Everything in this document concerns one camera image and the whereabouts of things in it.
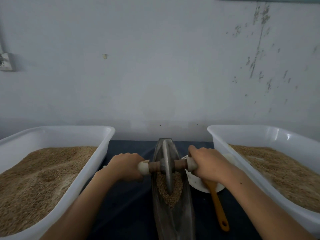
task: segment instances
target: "hand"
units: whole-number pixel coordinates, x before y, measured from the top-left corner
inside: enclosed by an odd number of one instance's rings
[[[104,169],[114,173],[118,180],[142,181],[143,176],[138,170],[138,163],[142,161],[144,159],[137,153],[121,153],[114,156]]]
[[[222,183],[235,168],[221,153],[215,149],[195,148],[190,145],[189,156],[198,164],[193,173],[199,178]]]

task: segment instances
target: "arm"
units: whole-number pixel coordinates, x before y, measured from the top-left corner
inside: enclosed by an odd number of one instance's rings
[[[139,180],[138,163],[144,159],[138,154],[119,154],[109,164],[95,173],[94,177],[62,217],[54,223],[40,240],[86,239],[94,223],[100,205],[118,180]]]
[[[250,178],[214,149],[189,147],[200,178],[224,185],[244,209],[263,240],[315,239]]]

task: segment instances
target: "white plastic tub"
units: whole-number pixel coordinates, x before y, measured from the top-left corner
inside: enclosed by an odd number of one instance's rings
[[[320,143],[296,133],[264,125],[211,125],[214,148],[234,156],[235,165],[242,169],[267,195],[289,213],[316,238],[320,238],[320,213],[298,206],[286,199],[228,144],[270,147],[297,160],[320,174]]]
[[[98,147],[54,209],[26,230],[5,240],[36,240],[56,222],[78,197],[83,185],[101,165],[115,129],[109,126],[43,126],[27,129],[0,140],[0,173],[16,165],[30,152],[48,147]]]

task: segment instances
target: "forearm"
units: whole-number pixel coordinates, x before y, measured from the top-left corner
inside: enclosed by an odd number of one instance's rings
[[[315,239],[240,169],[230,169],[223,185],[242,206],[263,240]]]
[[[62,217],[42,236],[41,240],[86,239],[100,205],[117,175],[108,167],[98,171]]]

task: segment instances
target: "dark blue tablecloth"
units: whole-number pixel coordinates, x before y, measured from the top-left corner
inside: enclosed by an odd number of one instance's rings
[[[212,142],[174,142],[181,157],[188,154],[188,146],[214,148]],[[156,141],[112,140],[103,165],[114,155],[138,153],[153,160]],[[241,206],[227,189],[218,193],[230,225],[230,232],[223,232],[218,224],[210,194],[191,188],[195,212],[197,240],[206,239],[261,239]],[[88,239],[158,239],[153,215],[151,180],[142,183],[117,182],[107,193]]]

